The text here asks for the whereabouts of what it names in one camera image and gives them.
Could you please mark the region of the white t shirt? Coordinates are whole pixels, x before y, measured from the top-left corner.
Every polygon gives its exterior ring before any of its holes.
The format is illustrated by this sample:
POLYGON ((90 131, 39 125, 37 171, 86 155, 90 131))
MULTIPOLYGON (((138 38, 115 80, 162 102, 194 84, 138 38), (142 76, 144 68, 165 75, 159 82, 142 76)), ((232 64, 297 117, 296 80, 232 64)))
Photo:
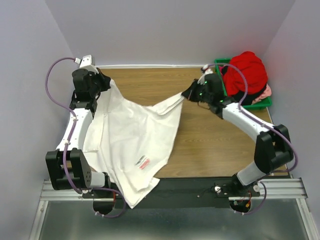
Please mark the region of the white t shirt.
POLYGON ((97 101, 82 151, 92 169, 109 175, 132 209, 160 182, 155 175, 173 151, 183 100, 177 93, 143 106, 125 99, 111 80, 97 101))

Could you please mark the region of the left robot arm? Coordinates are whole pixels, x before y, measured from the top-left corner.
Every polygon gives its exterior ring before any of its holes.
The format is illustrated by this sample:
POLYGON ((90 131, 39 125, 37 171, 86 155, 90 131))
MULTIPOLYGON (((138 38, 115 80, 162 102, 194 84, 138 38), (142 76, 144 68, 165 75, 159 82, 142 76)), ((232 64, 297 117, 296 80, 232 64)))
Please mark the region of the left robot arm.
POLYGON ((79 68, 72 73, 74 91, 69 111, 69 121, 61 142, 56 150, 47 152, 45 162, 54 190, 73 189, 82 193, 93 191, 101 198, 111 191, 108 175, 93 172, 83 153, 85 138, 92 123, 102 92, 110 89, 111 79, 100 69, 79 68))

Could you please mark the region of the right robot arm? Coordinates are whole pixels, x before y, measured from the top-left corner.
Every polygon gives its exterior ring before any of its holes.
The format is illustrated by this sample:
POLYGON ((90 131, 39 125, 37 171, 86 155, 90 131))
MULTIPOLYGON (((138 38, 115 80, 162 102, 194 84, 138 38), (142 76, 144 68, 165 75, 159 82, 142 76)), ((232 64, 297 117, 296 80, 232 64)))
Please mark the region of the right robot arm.
POLYGON ((226 96, 215 73, 205 75, 203 82, 195 79, 181 95, 191 102, 206 103, 213 114, 235 125, 254 141, 253 161, 235 173, 226 185, 234 195, 243 195, 250 185, 294 159, 288 129, 258 118, 226 96))

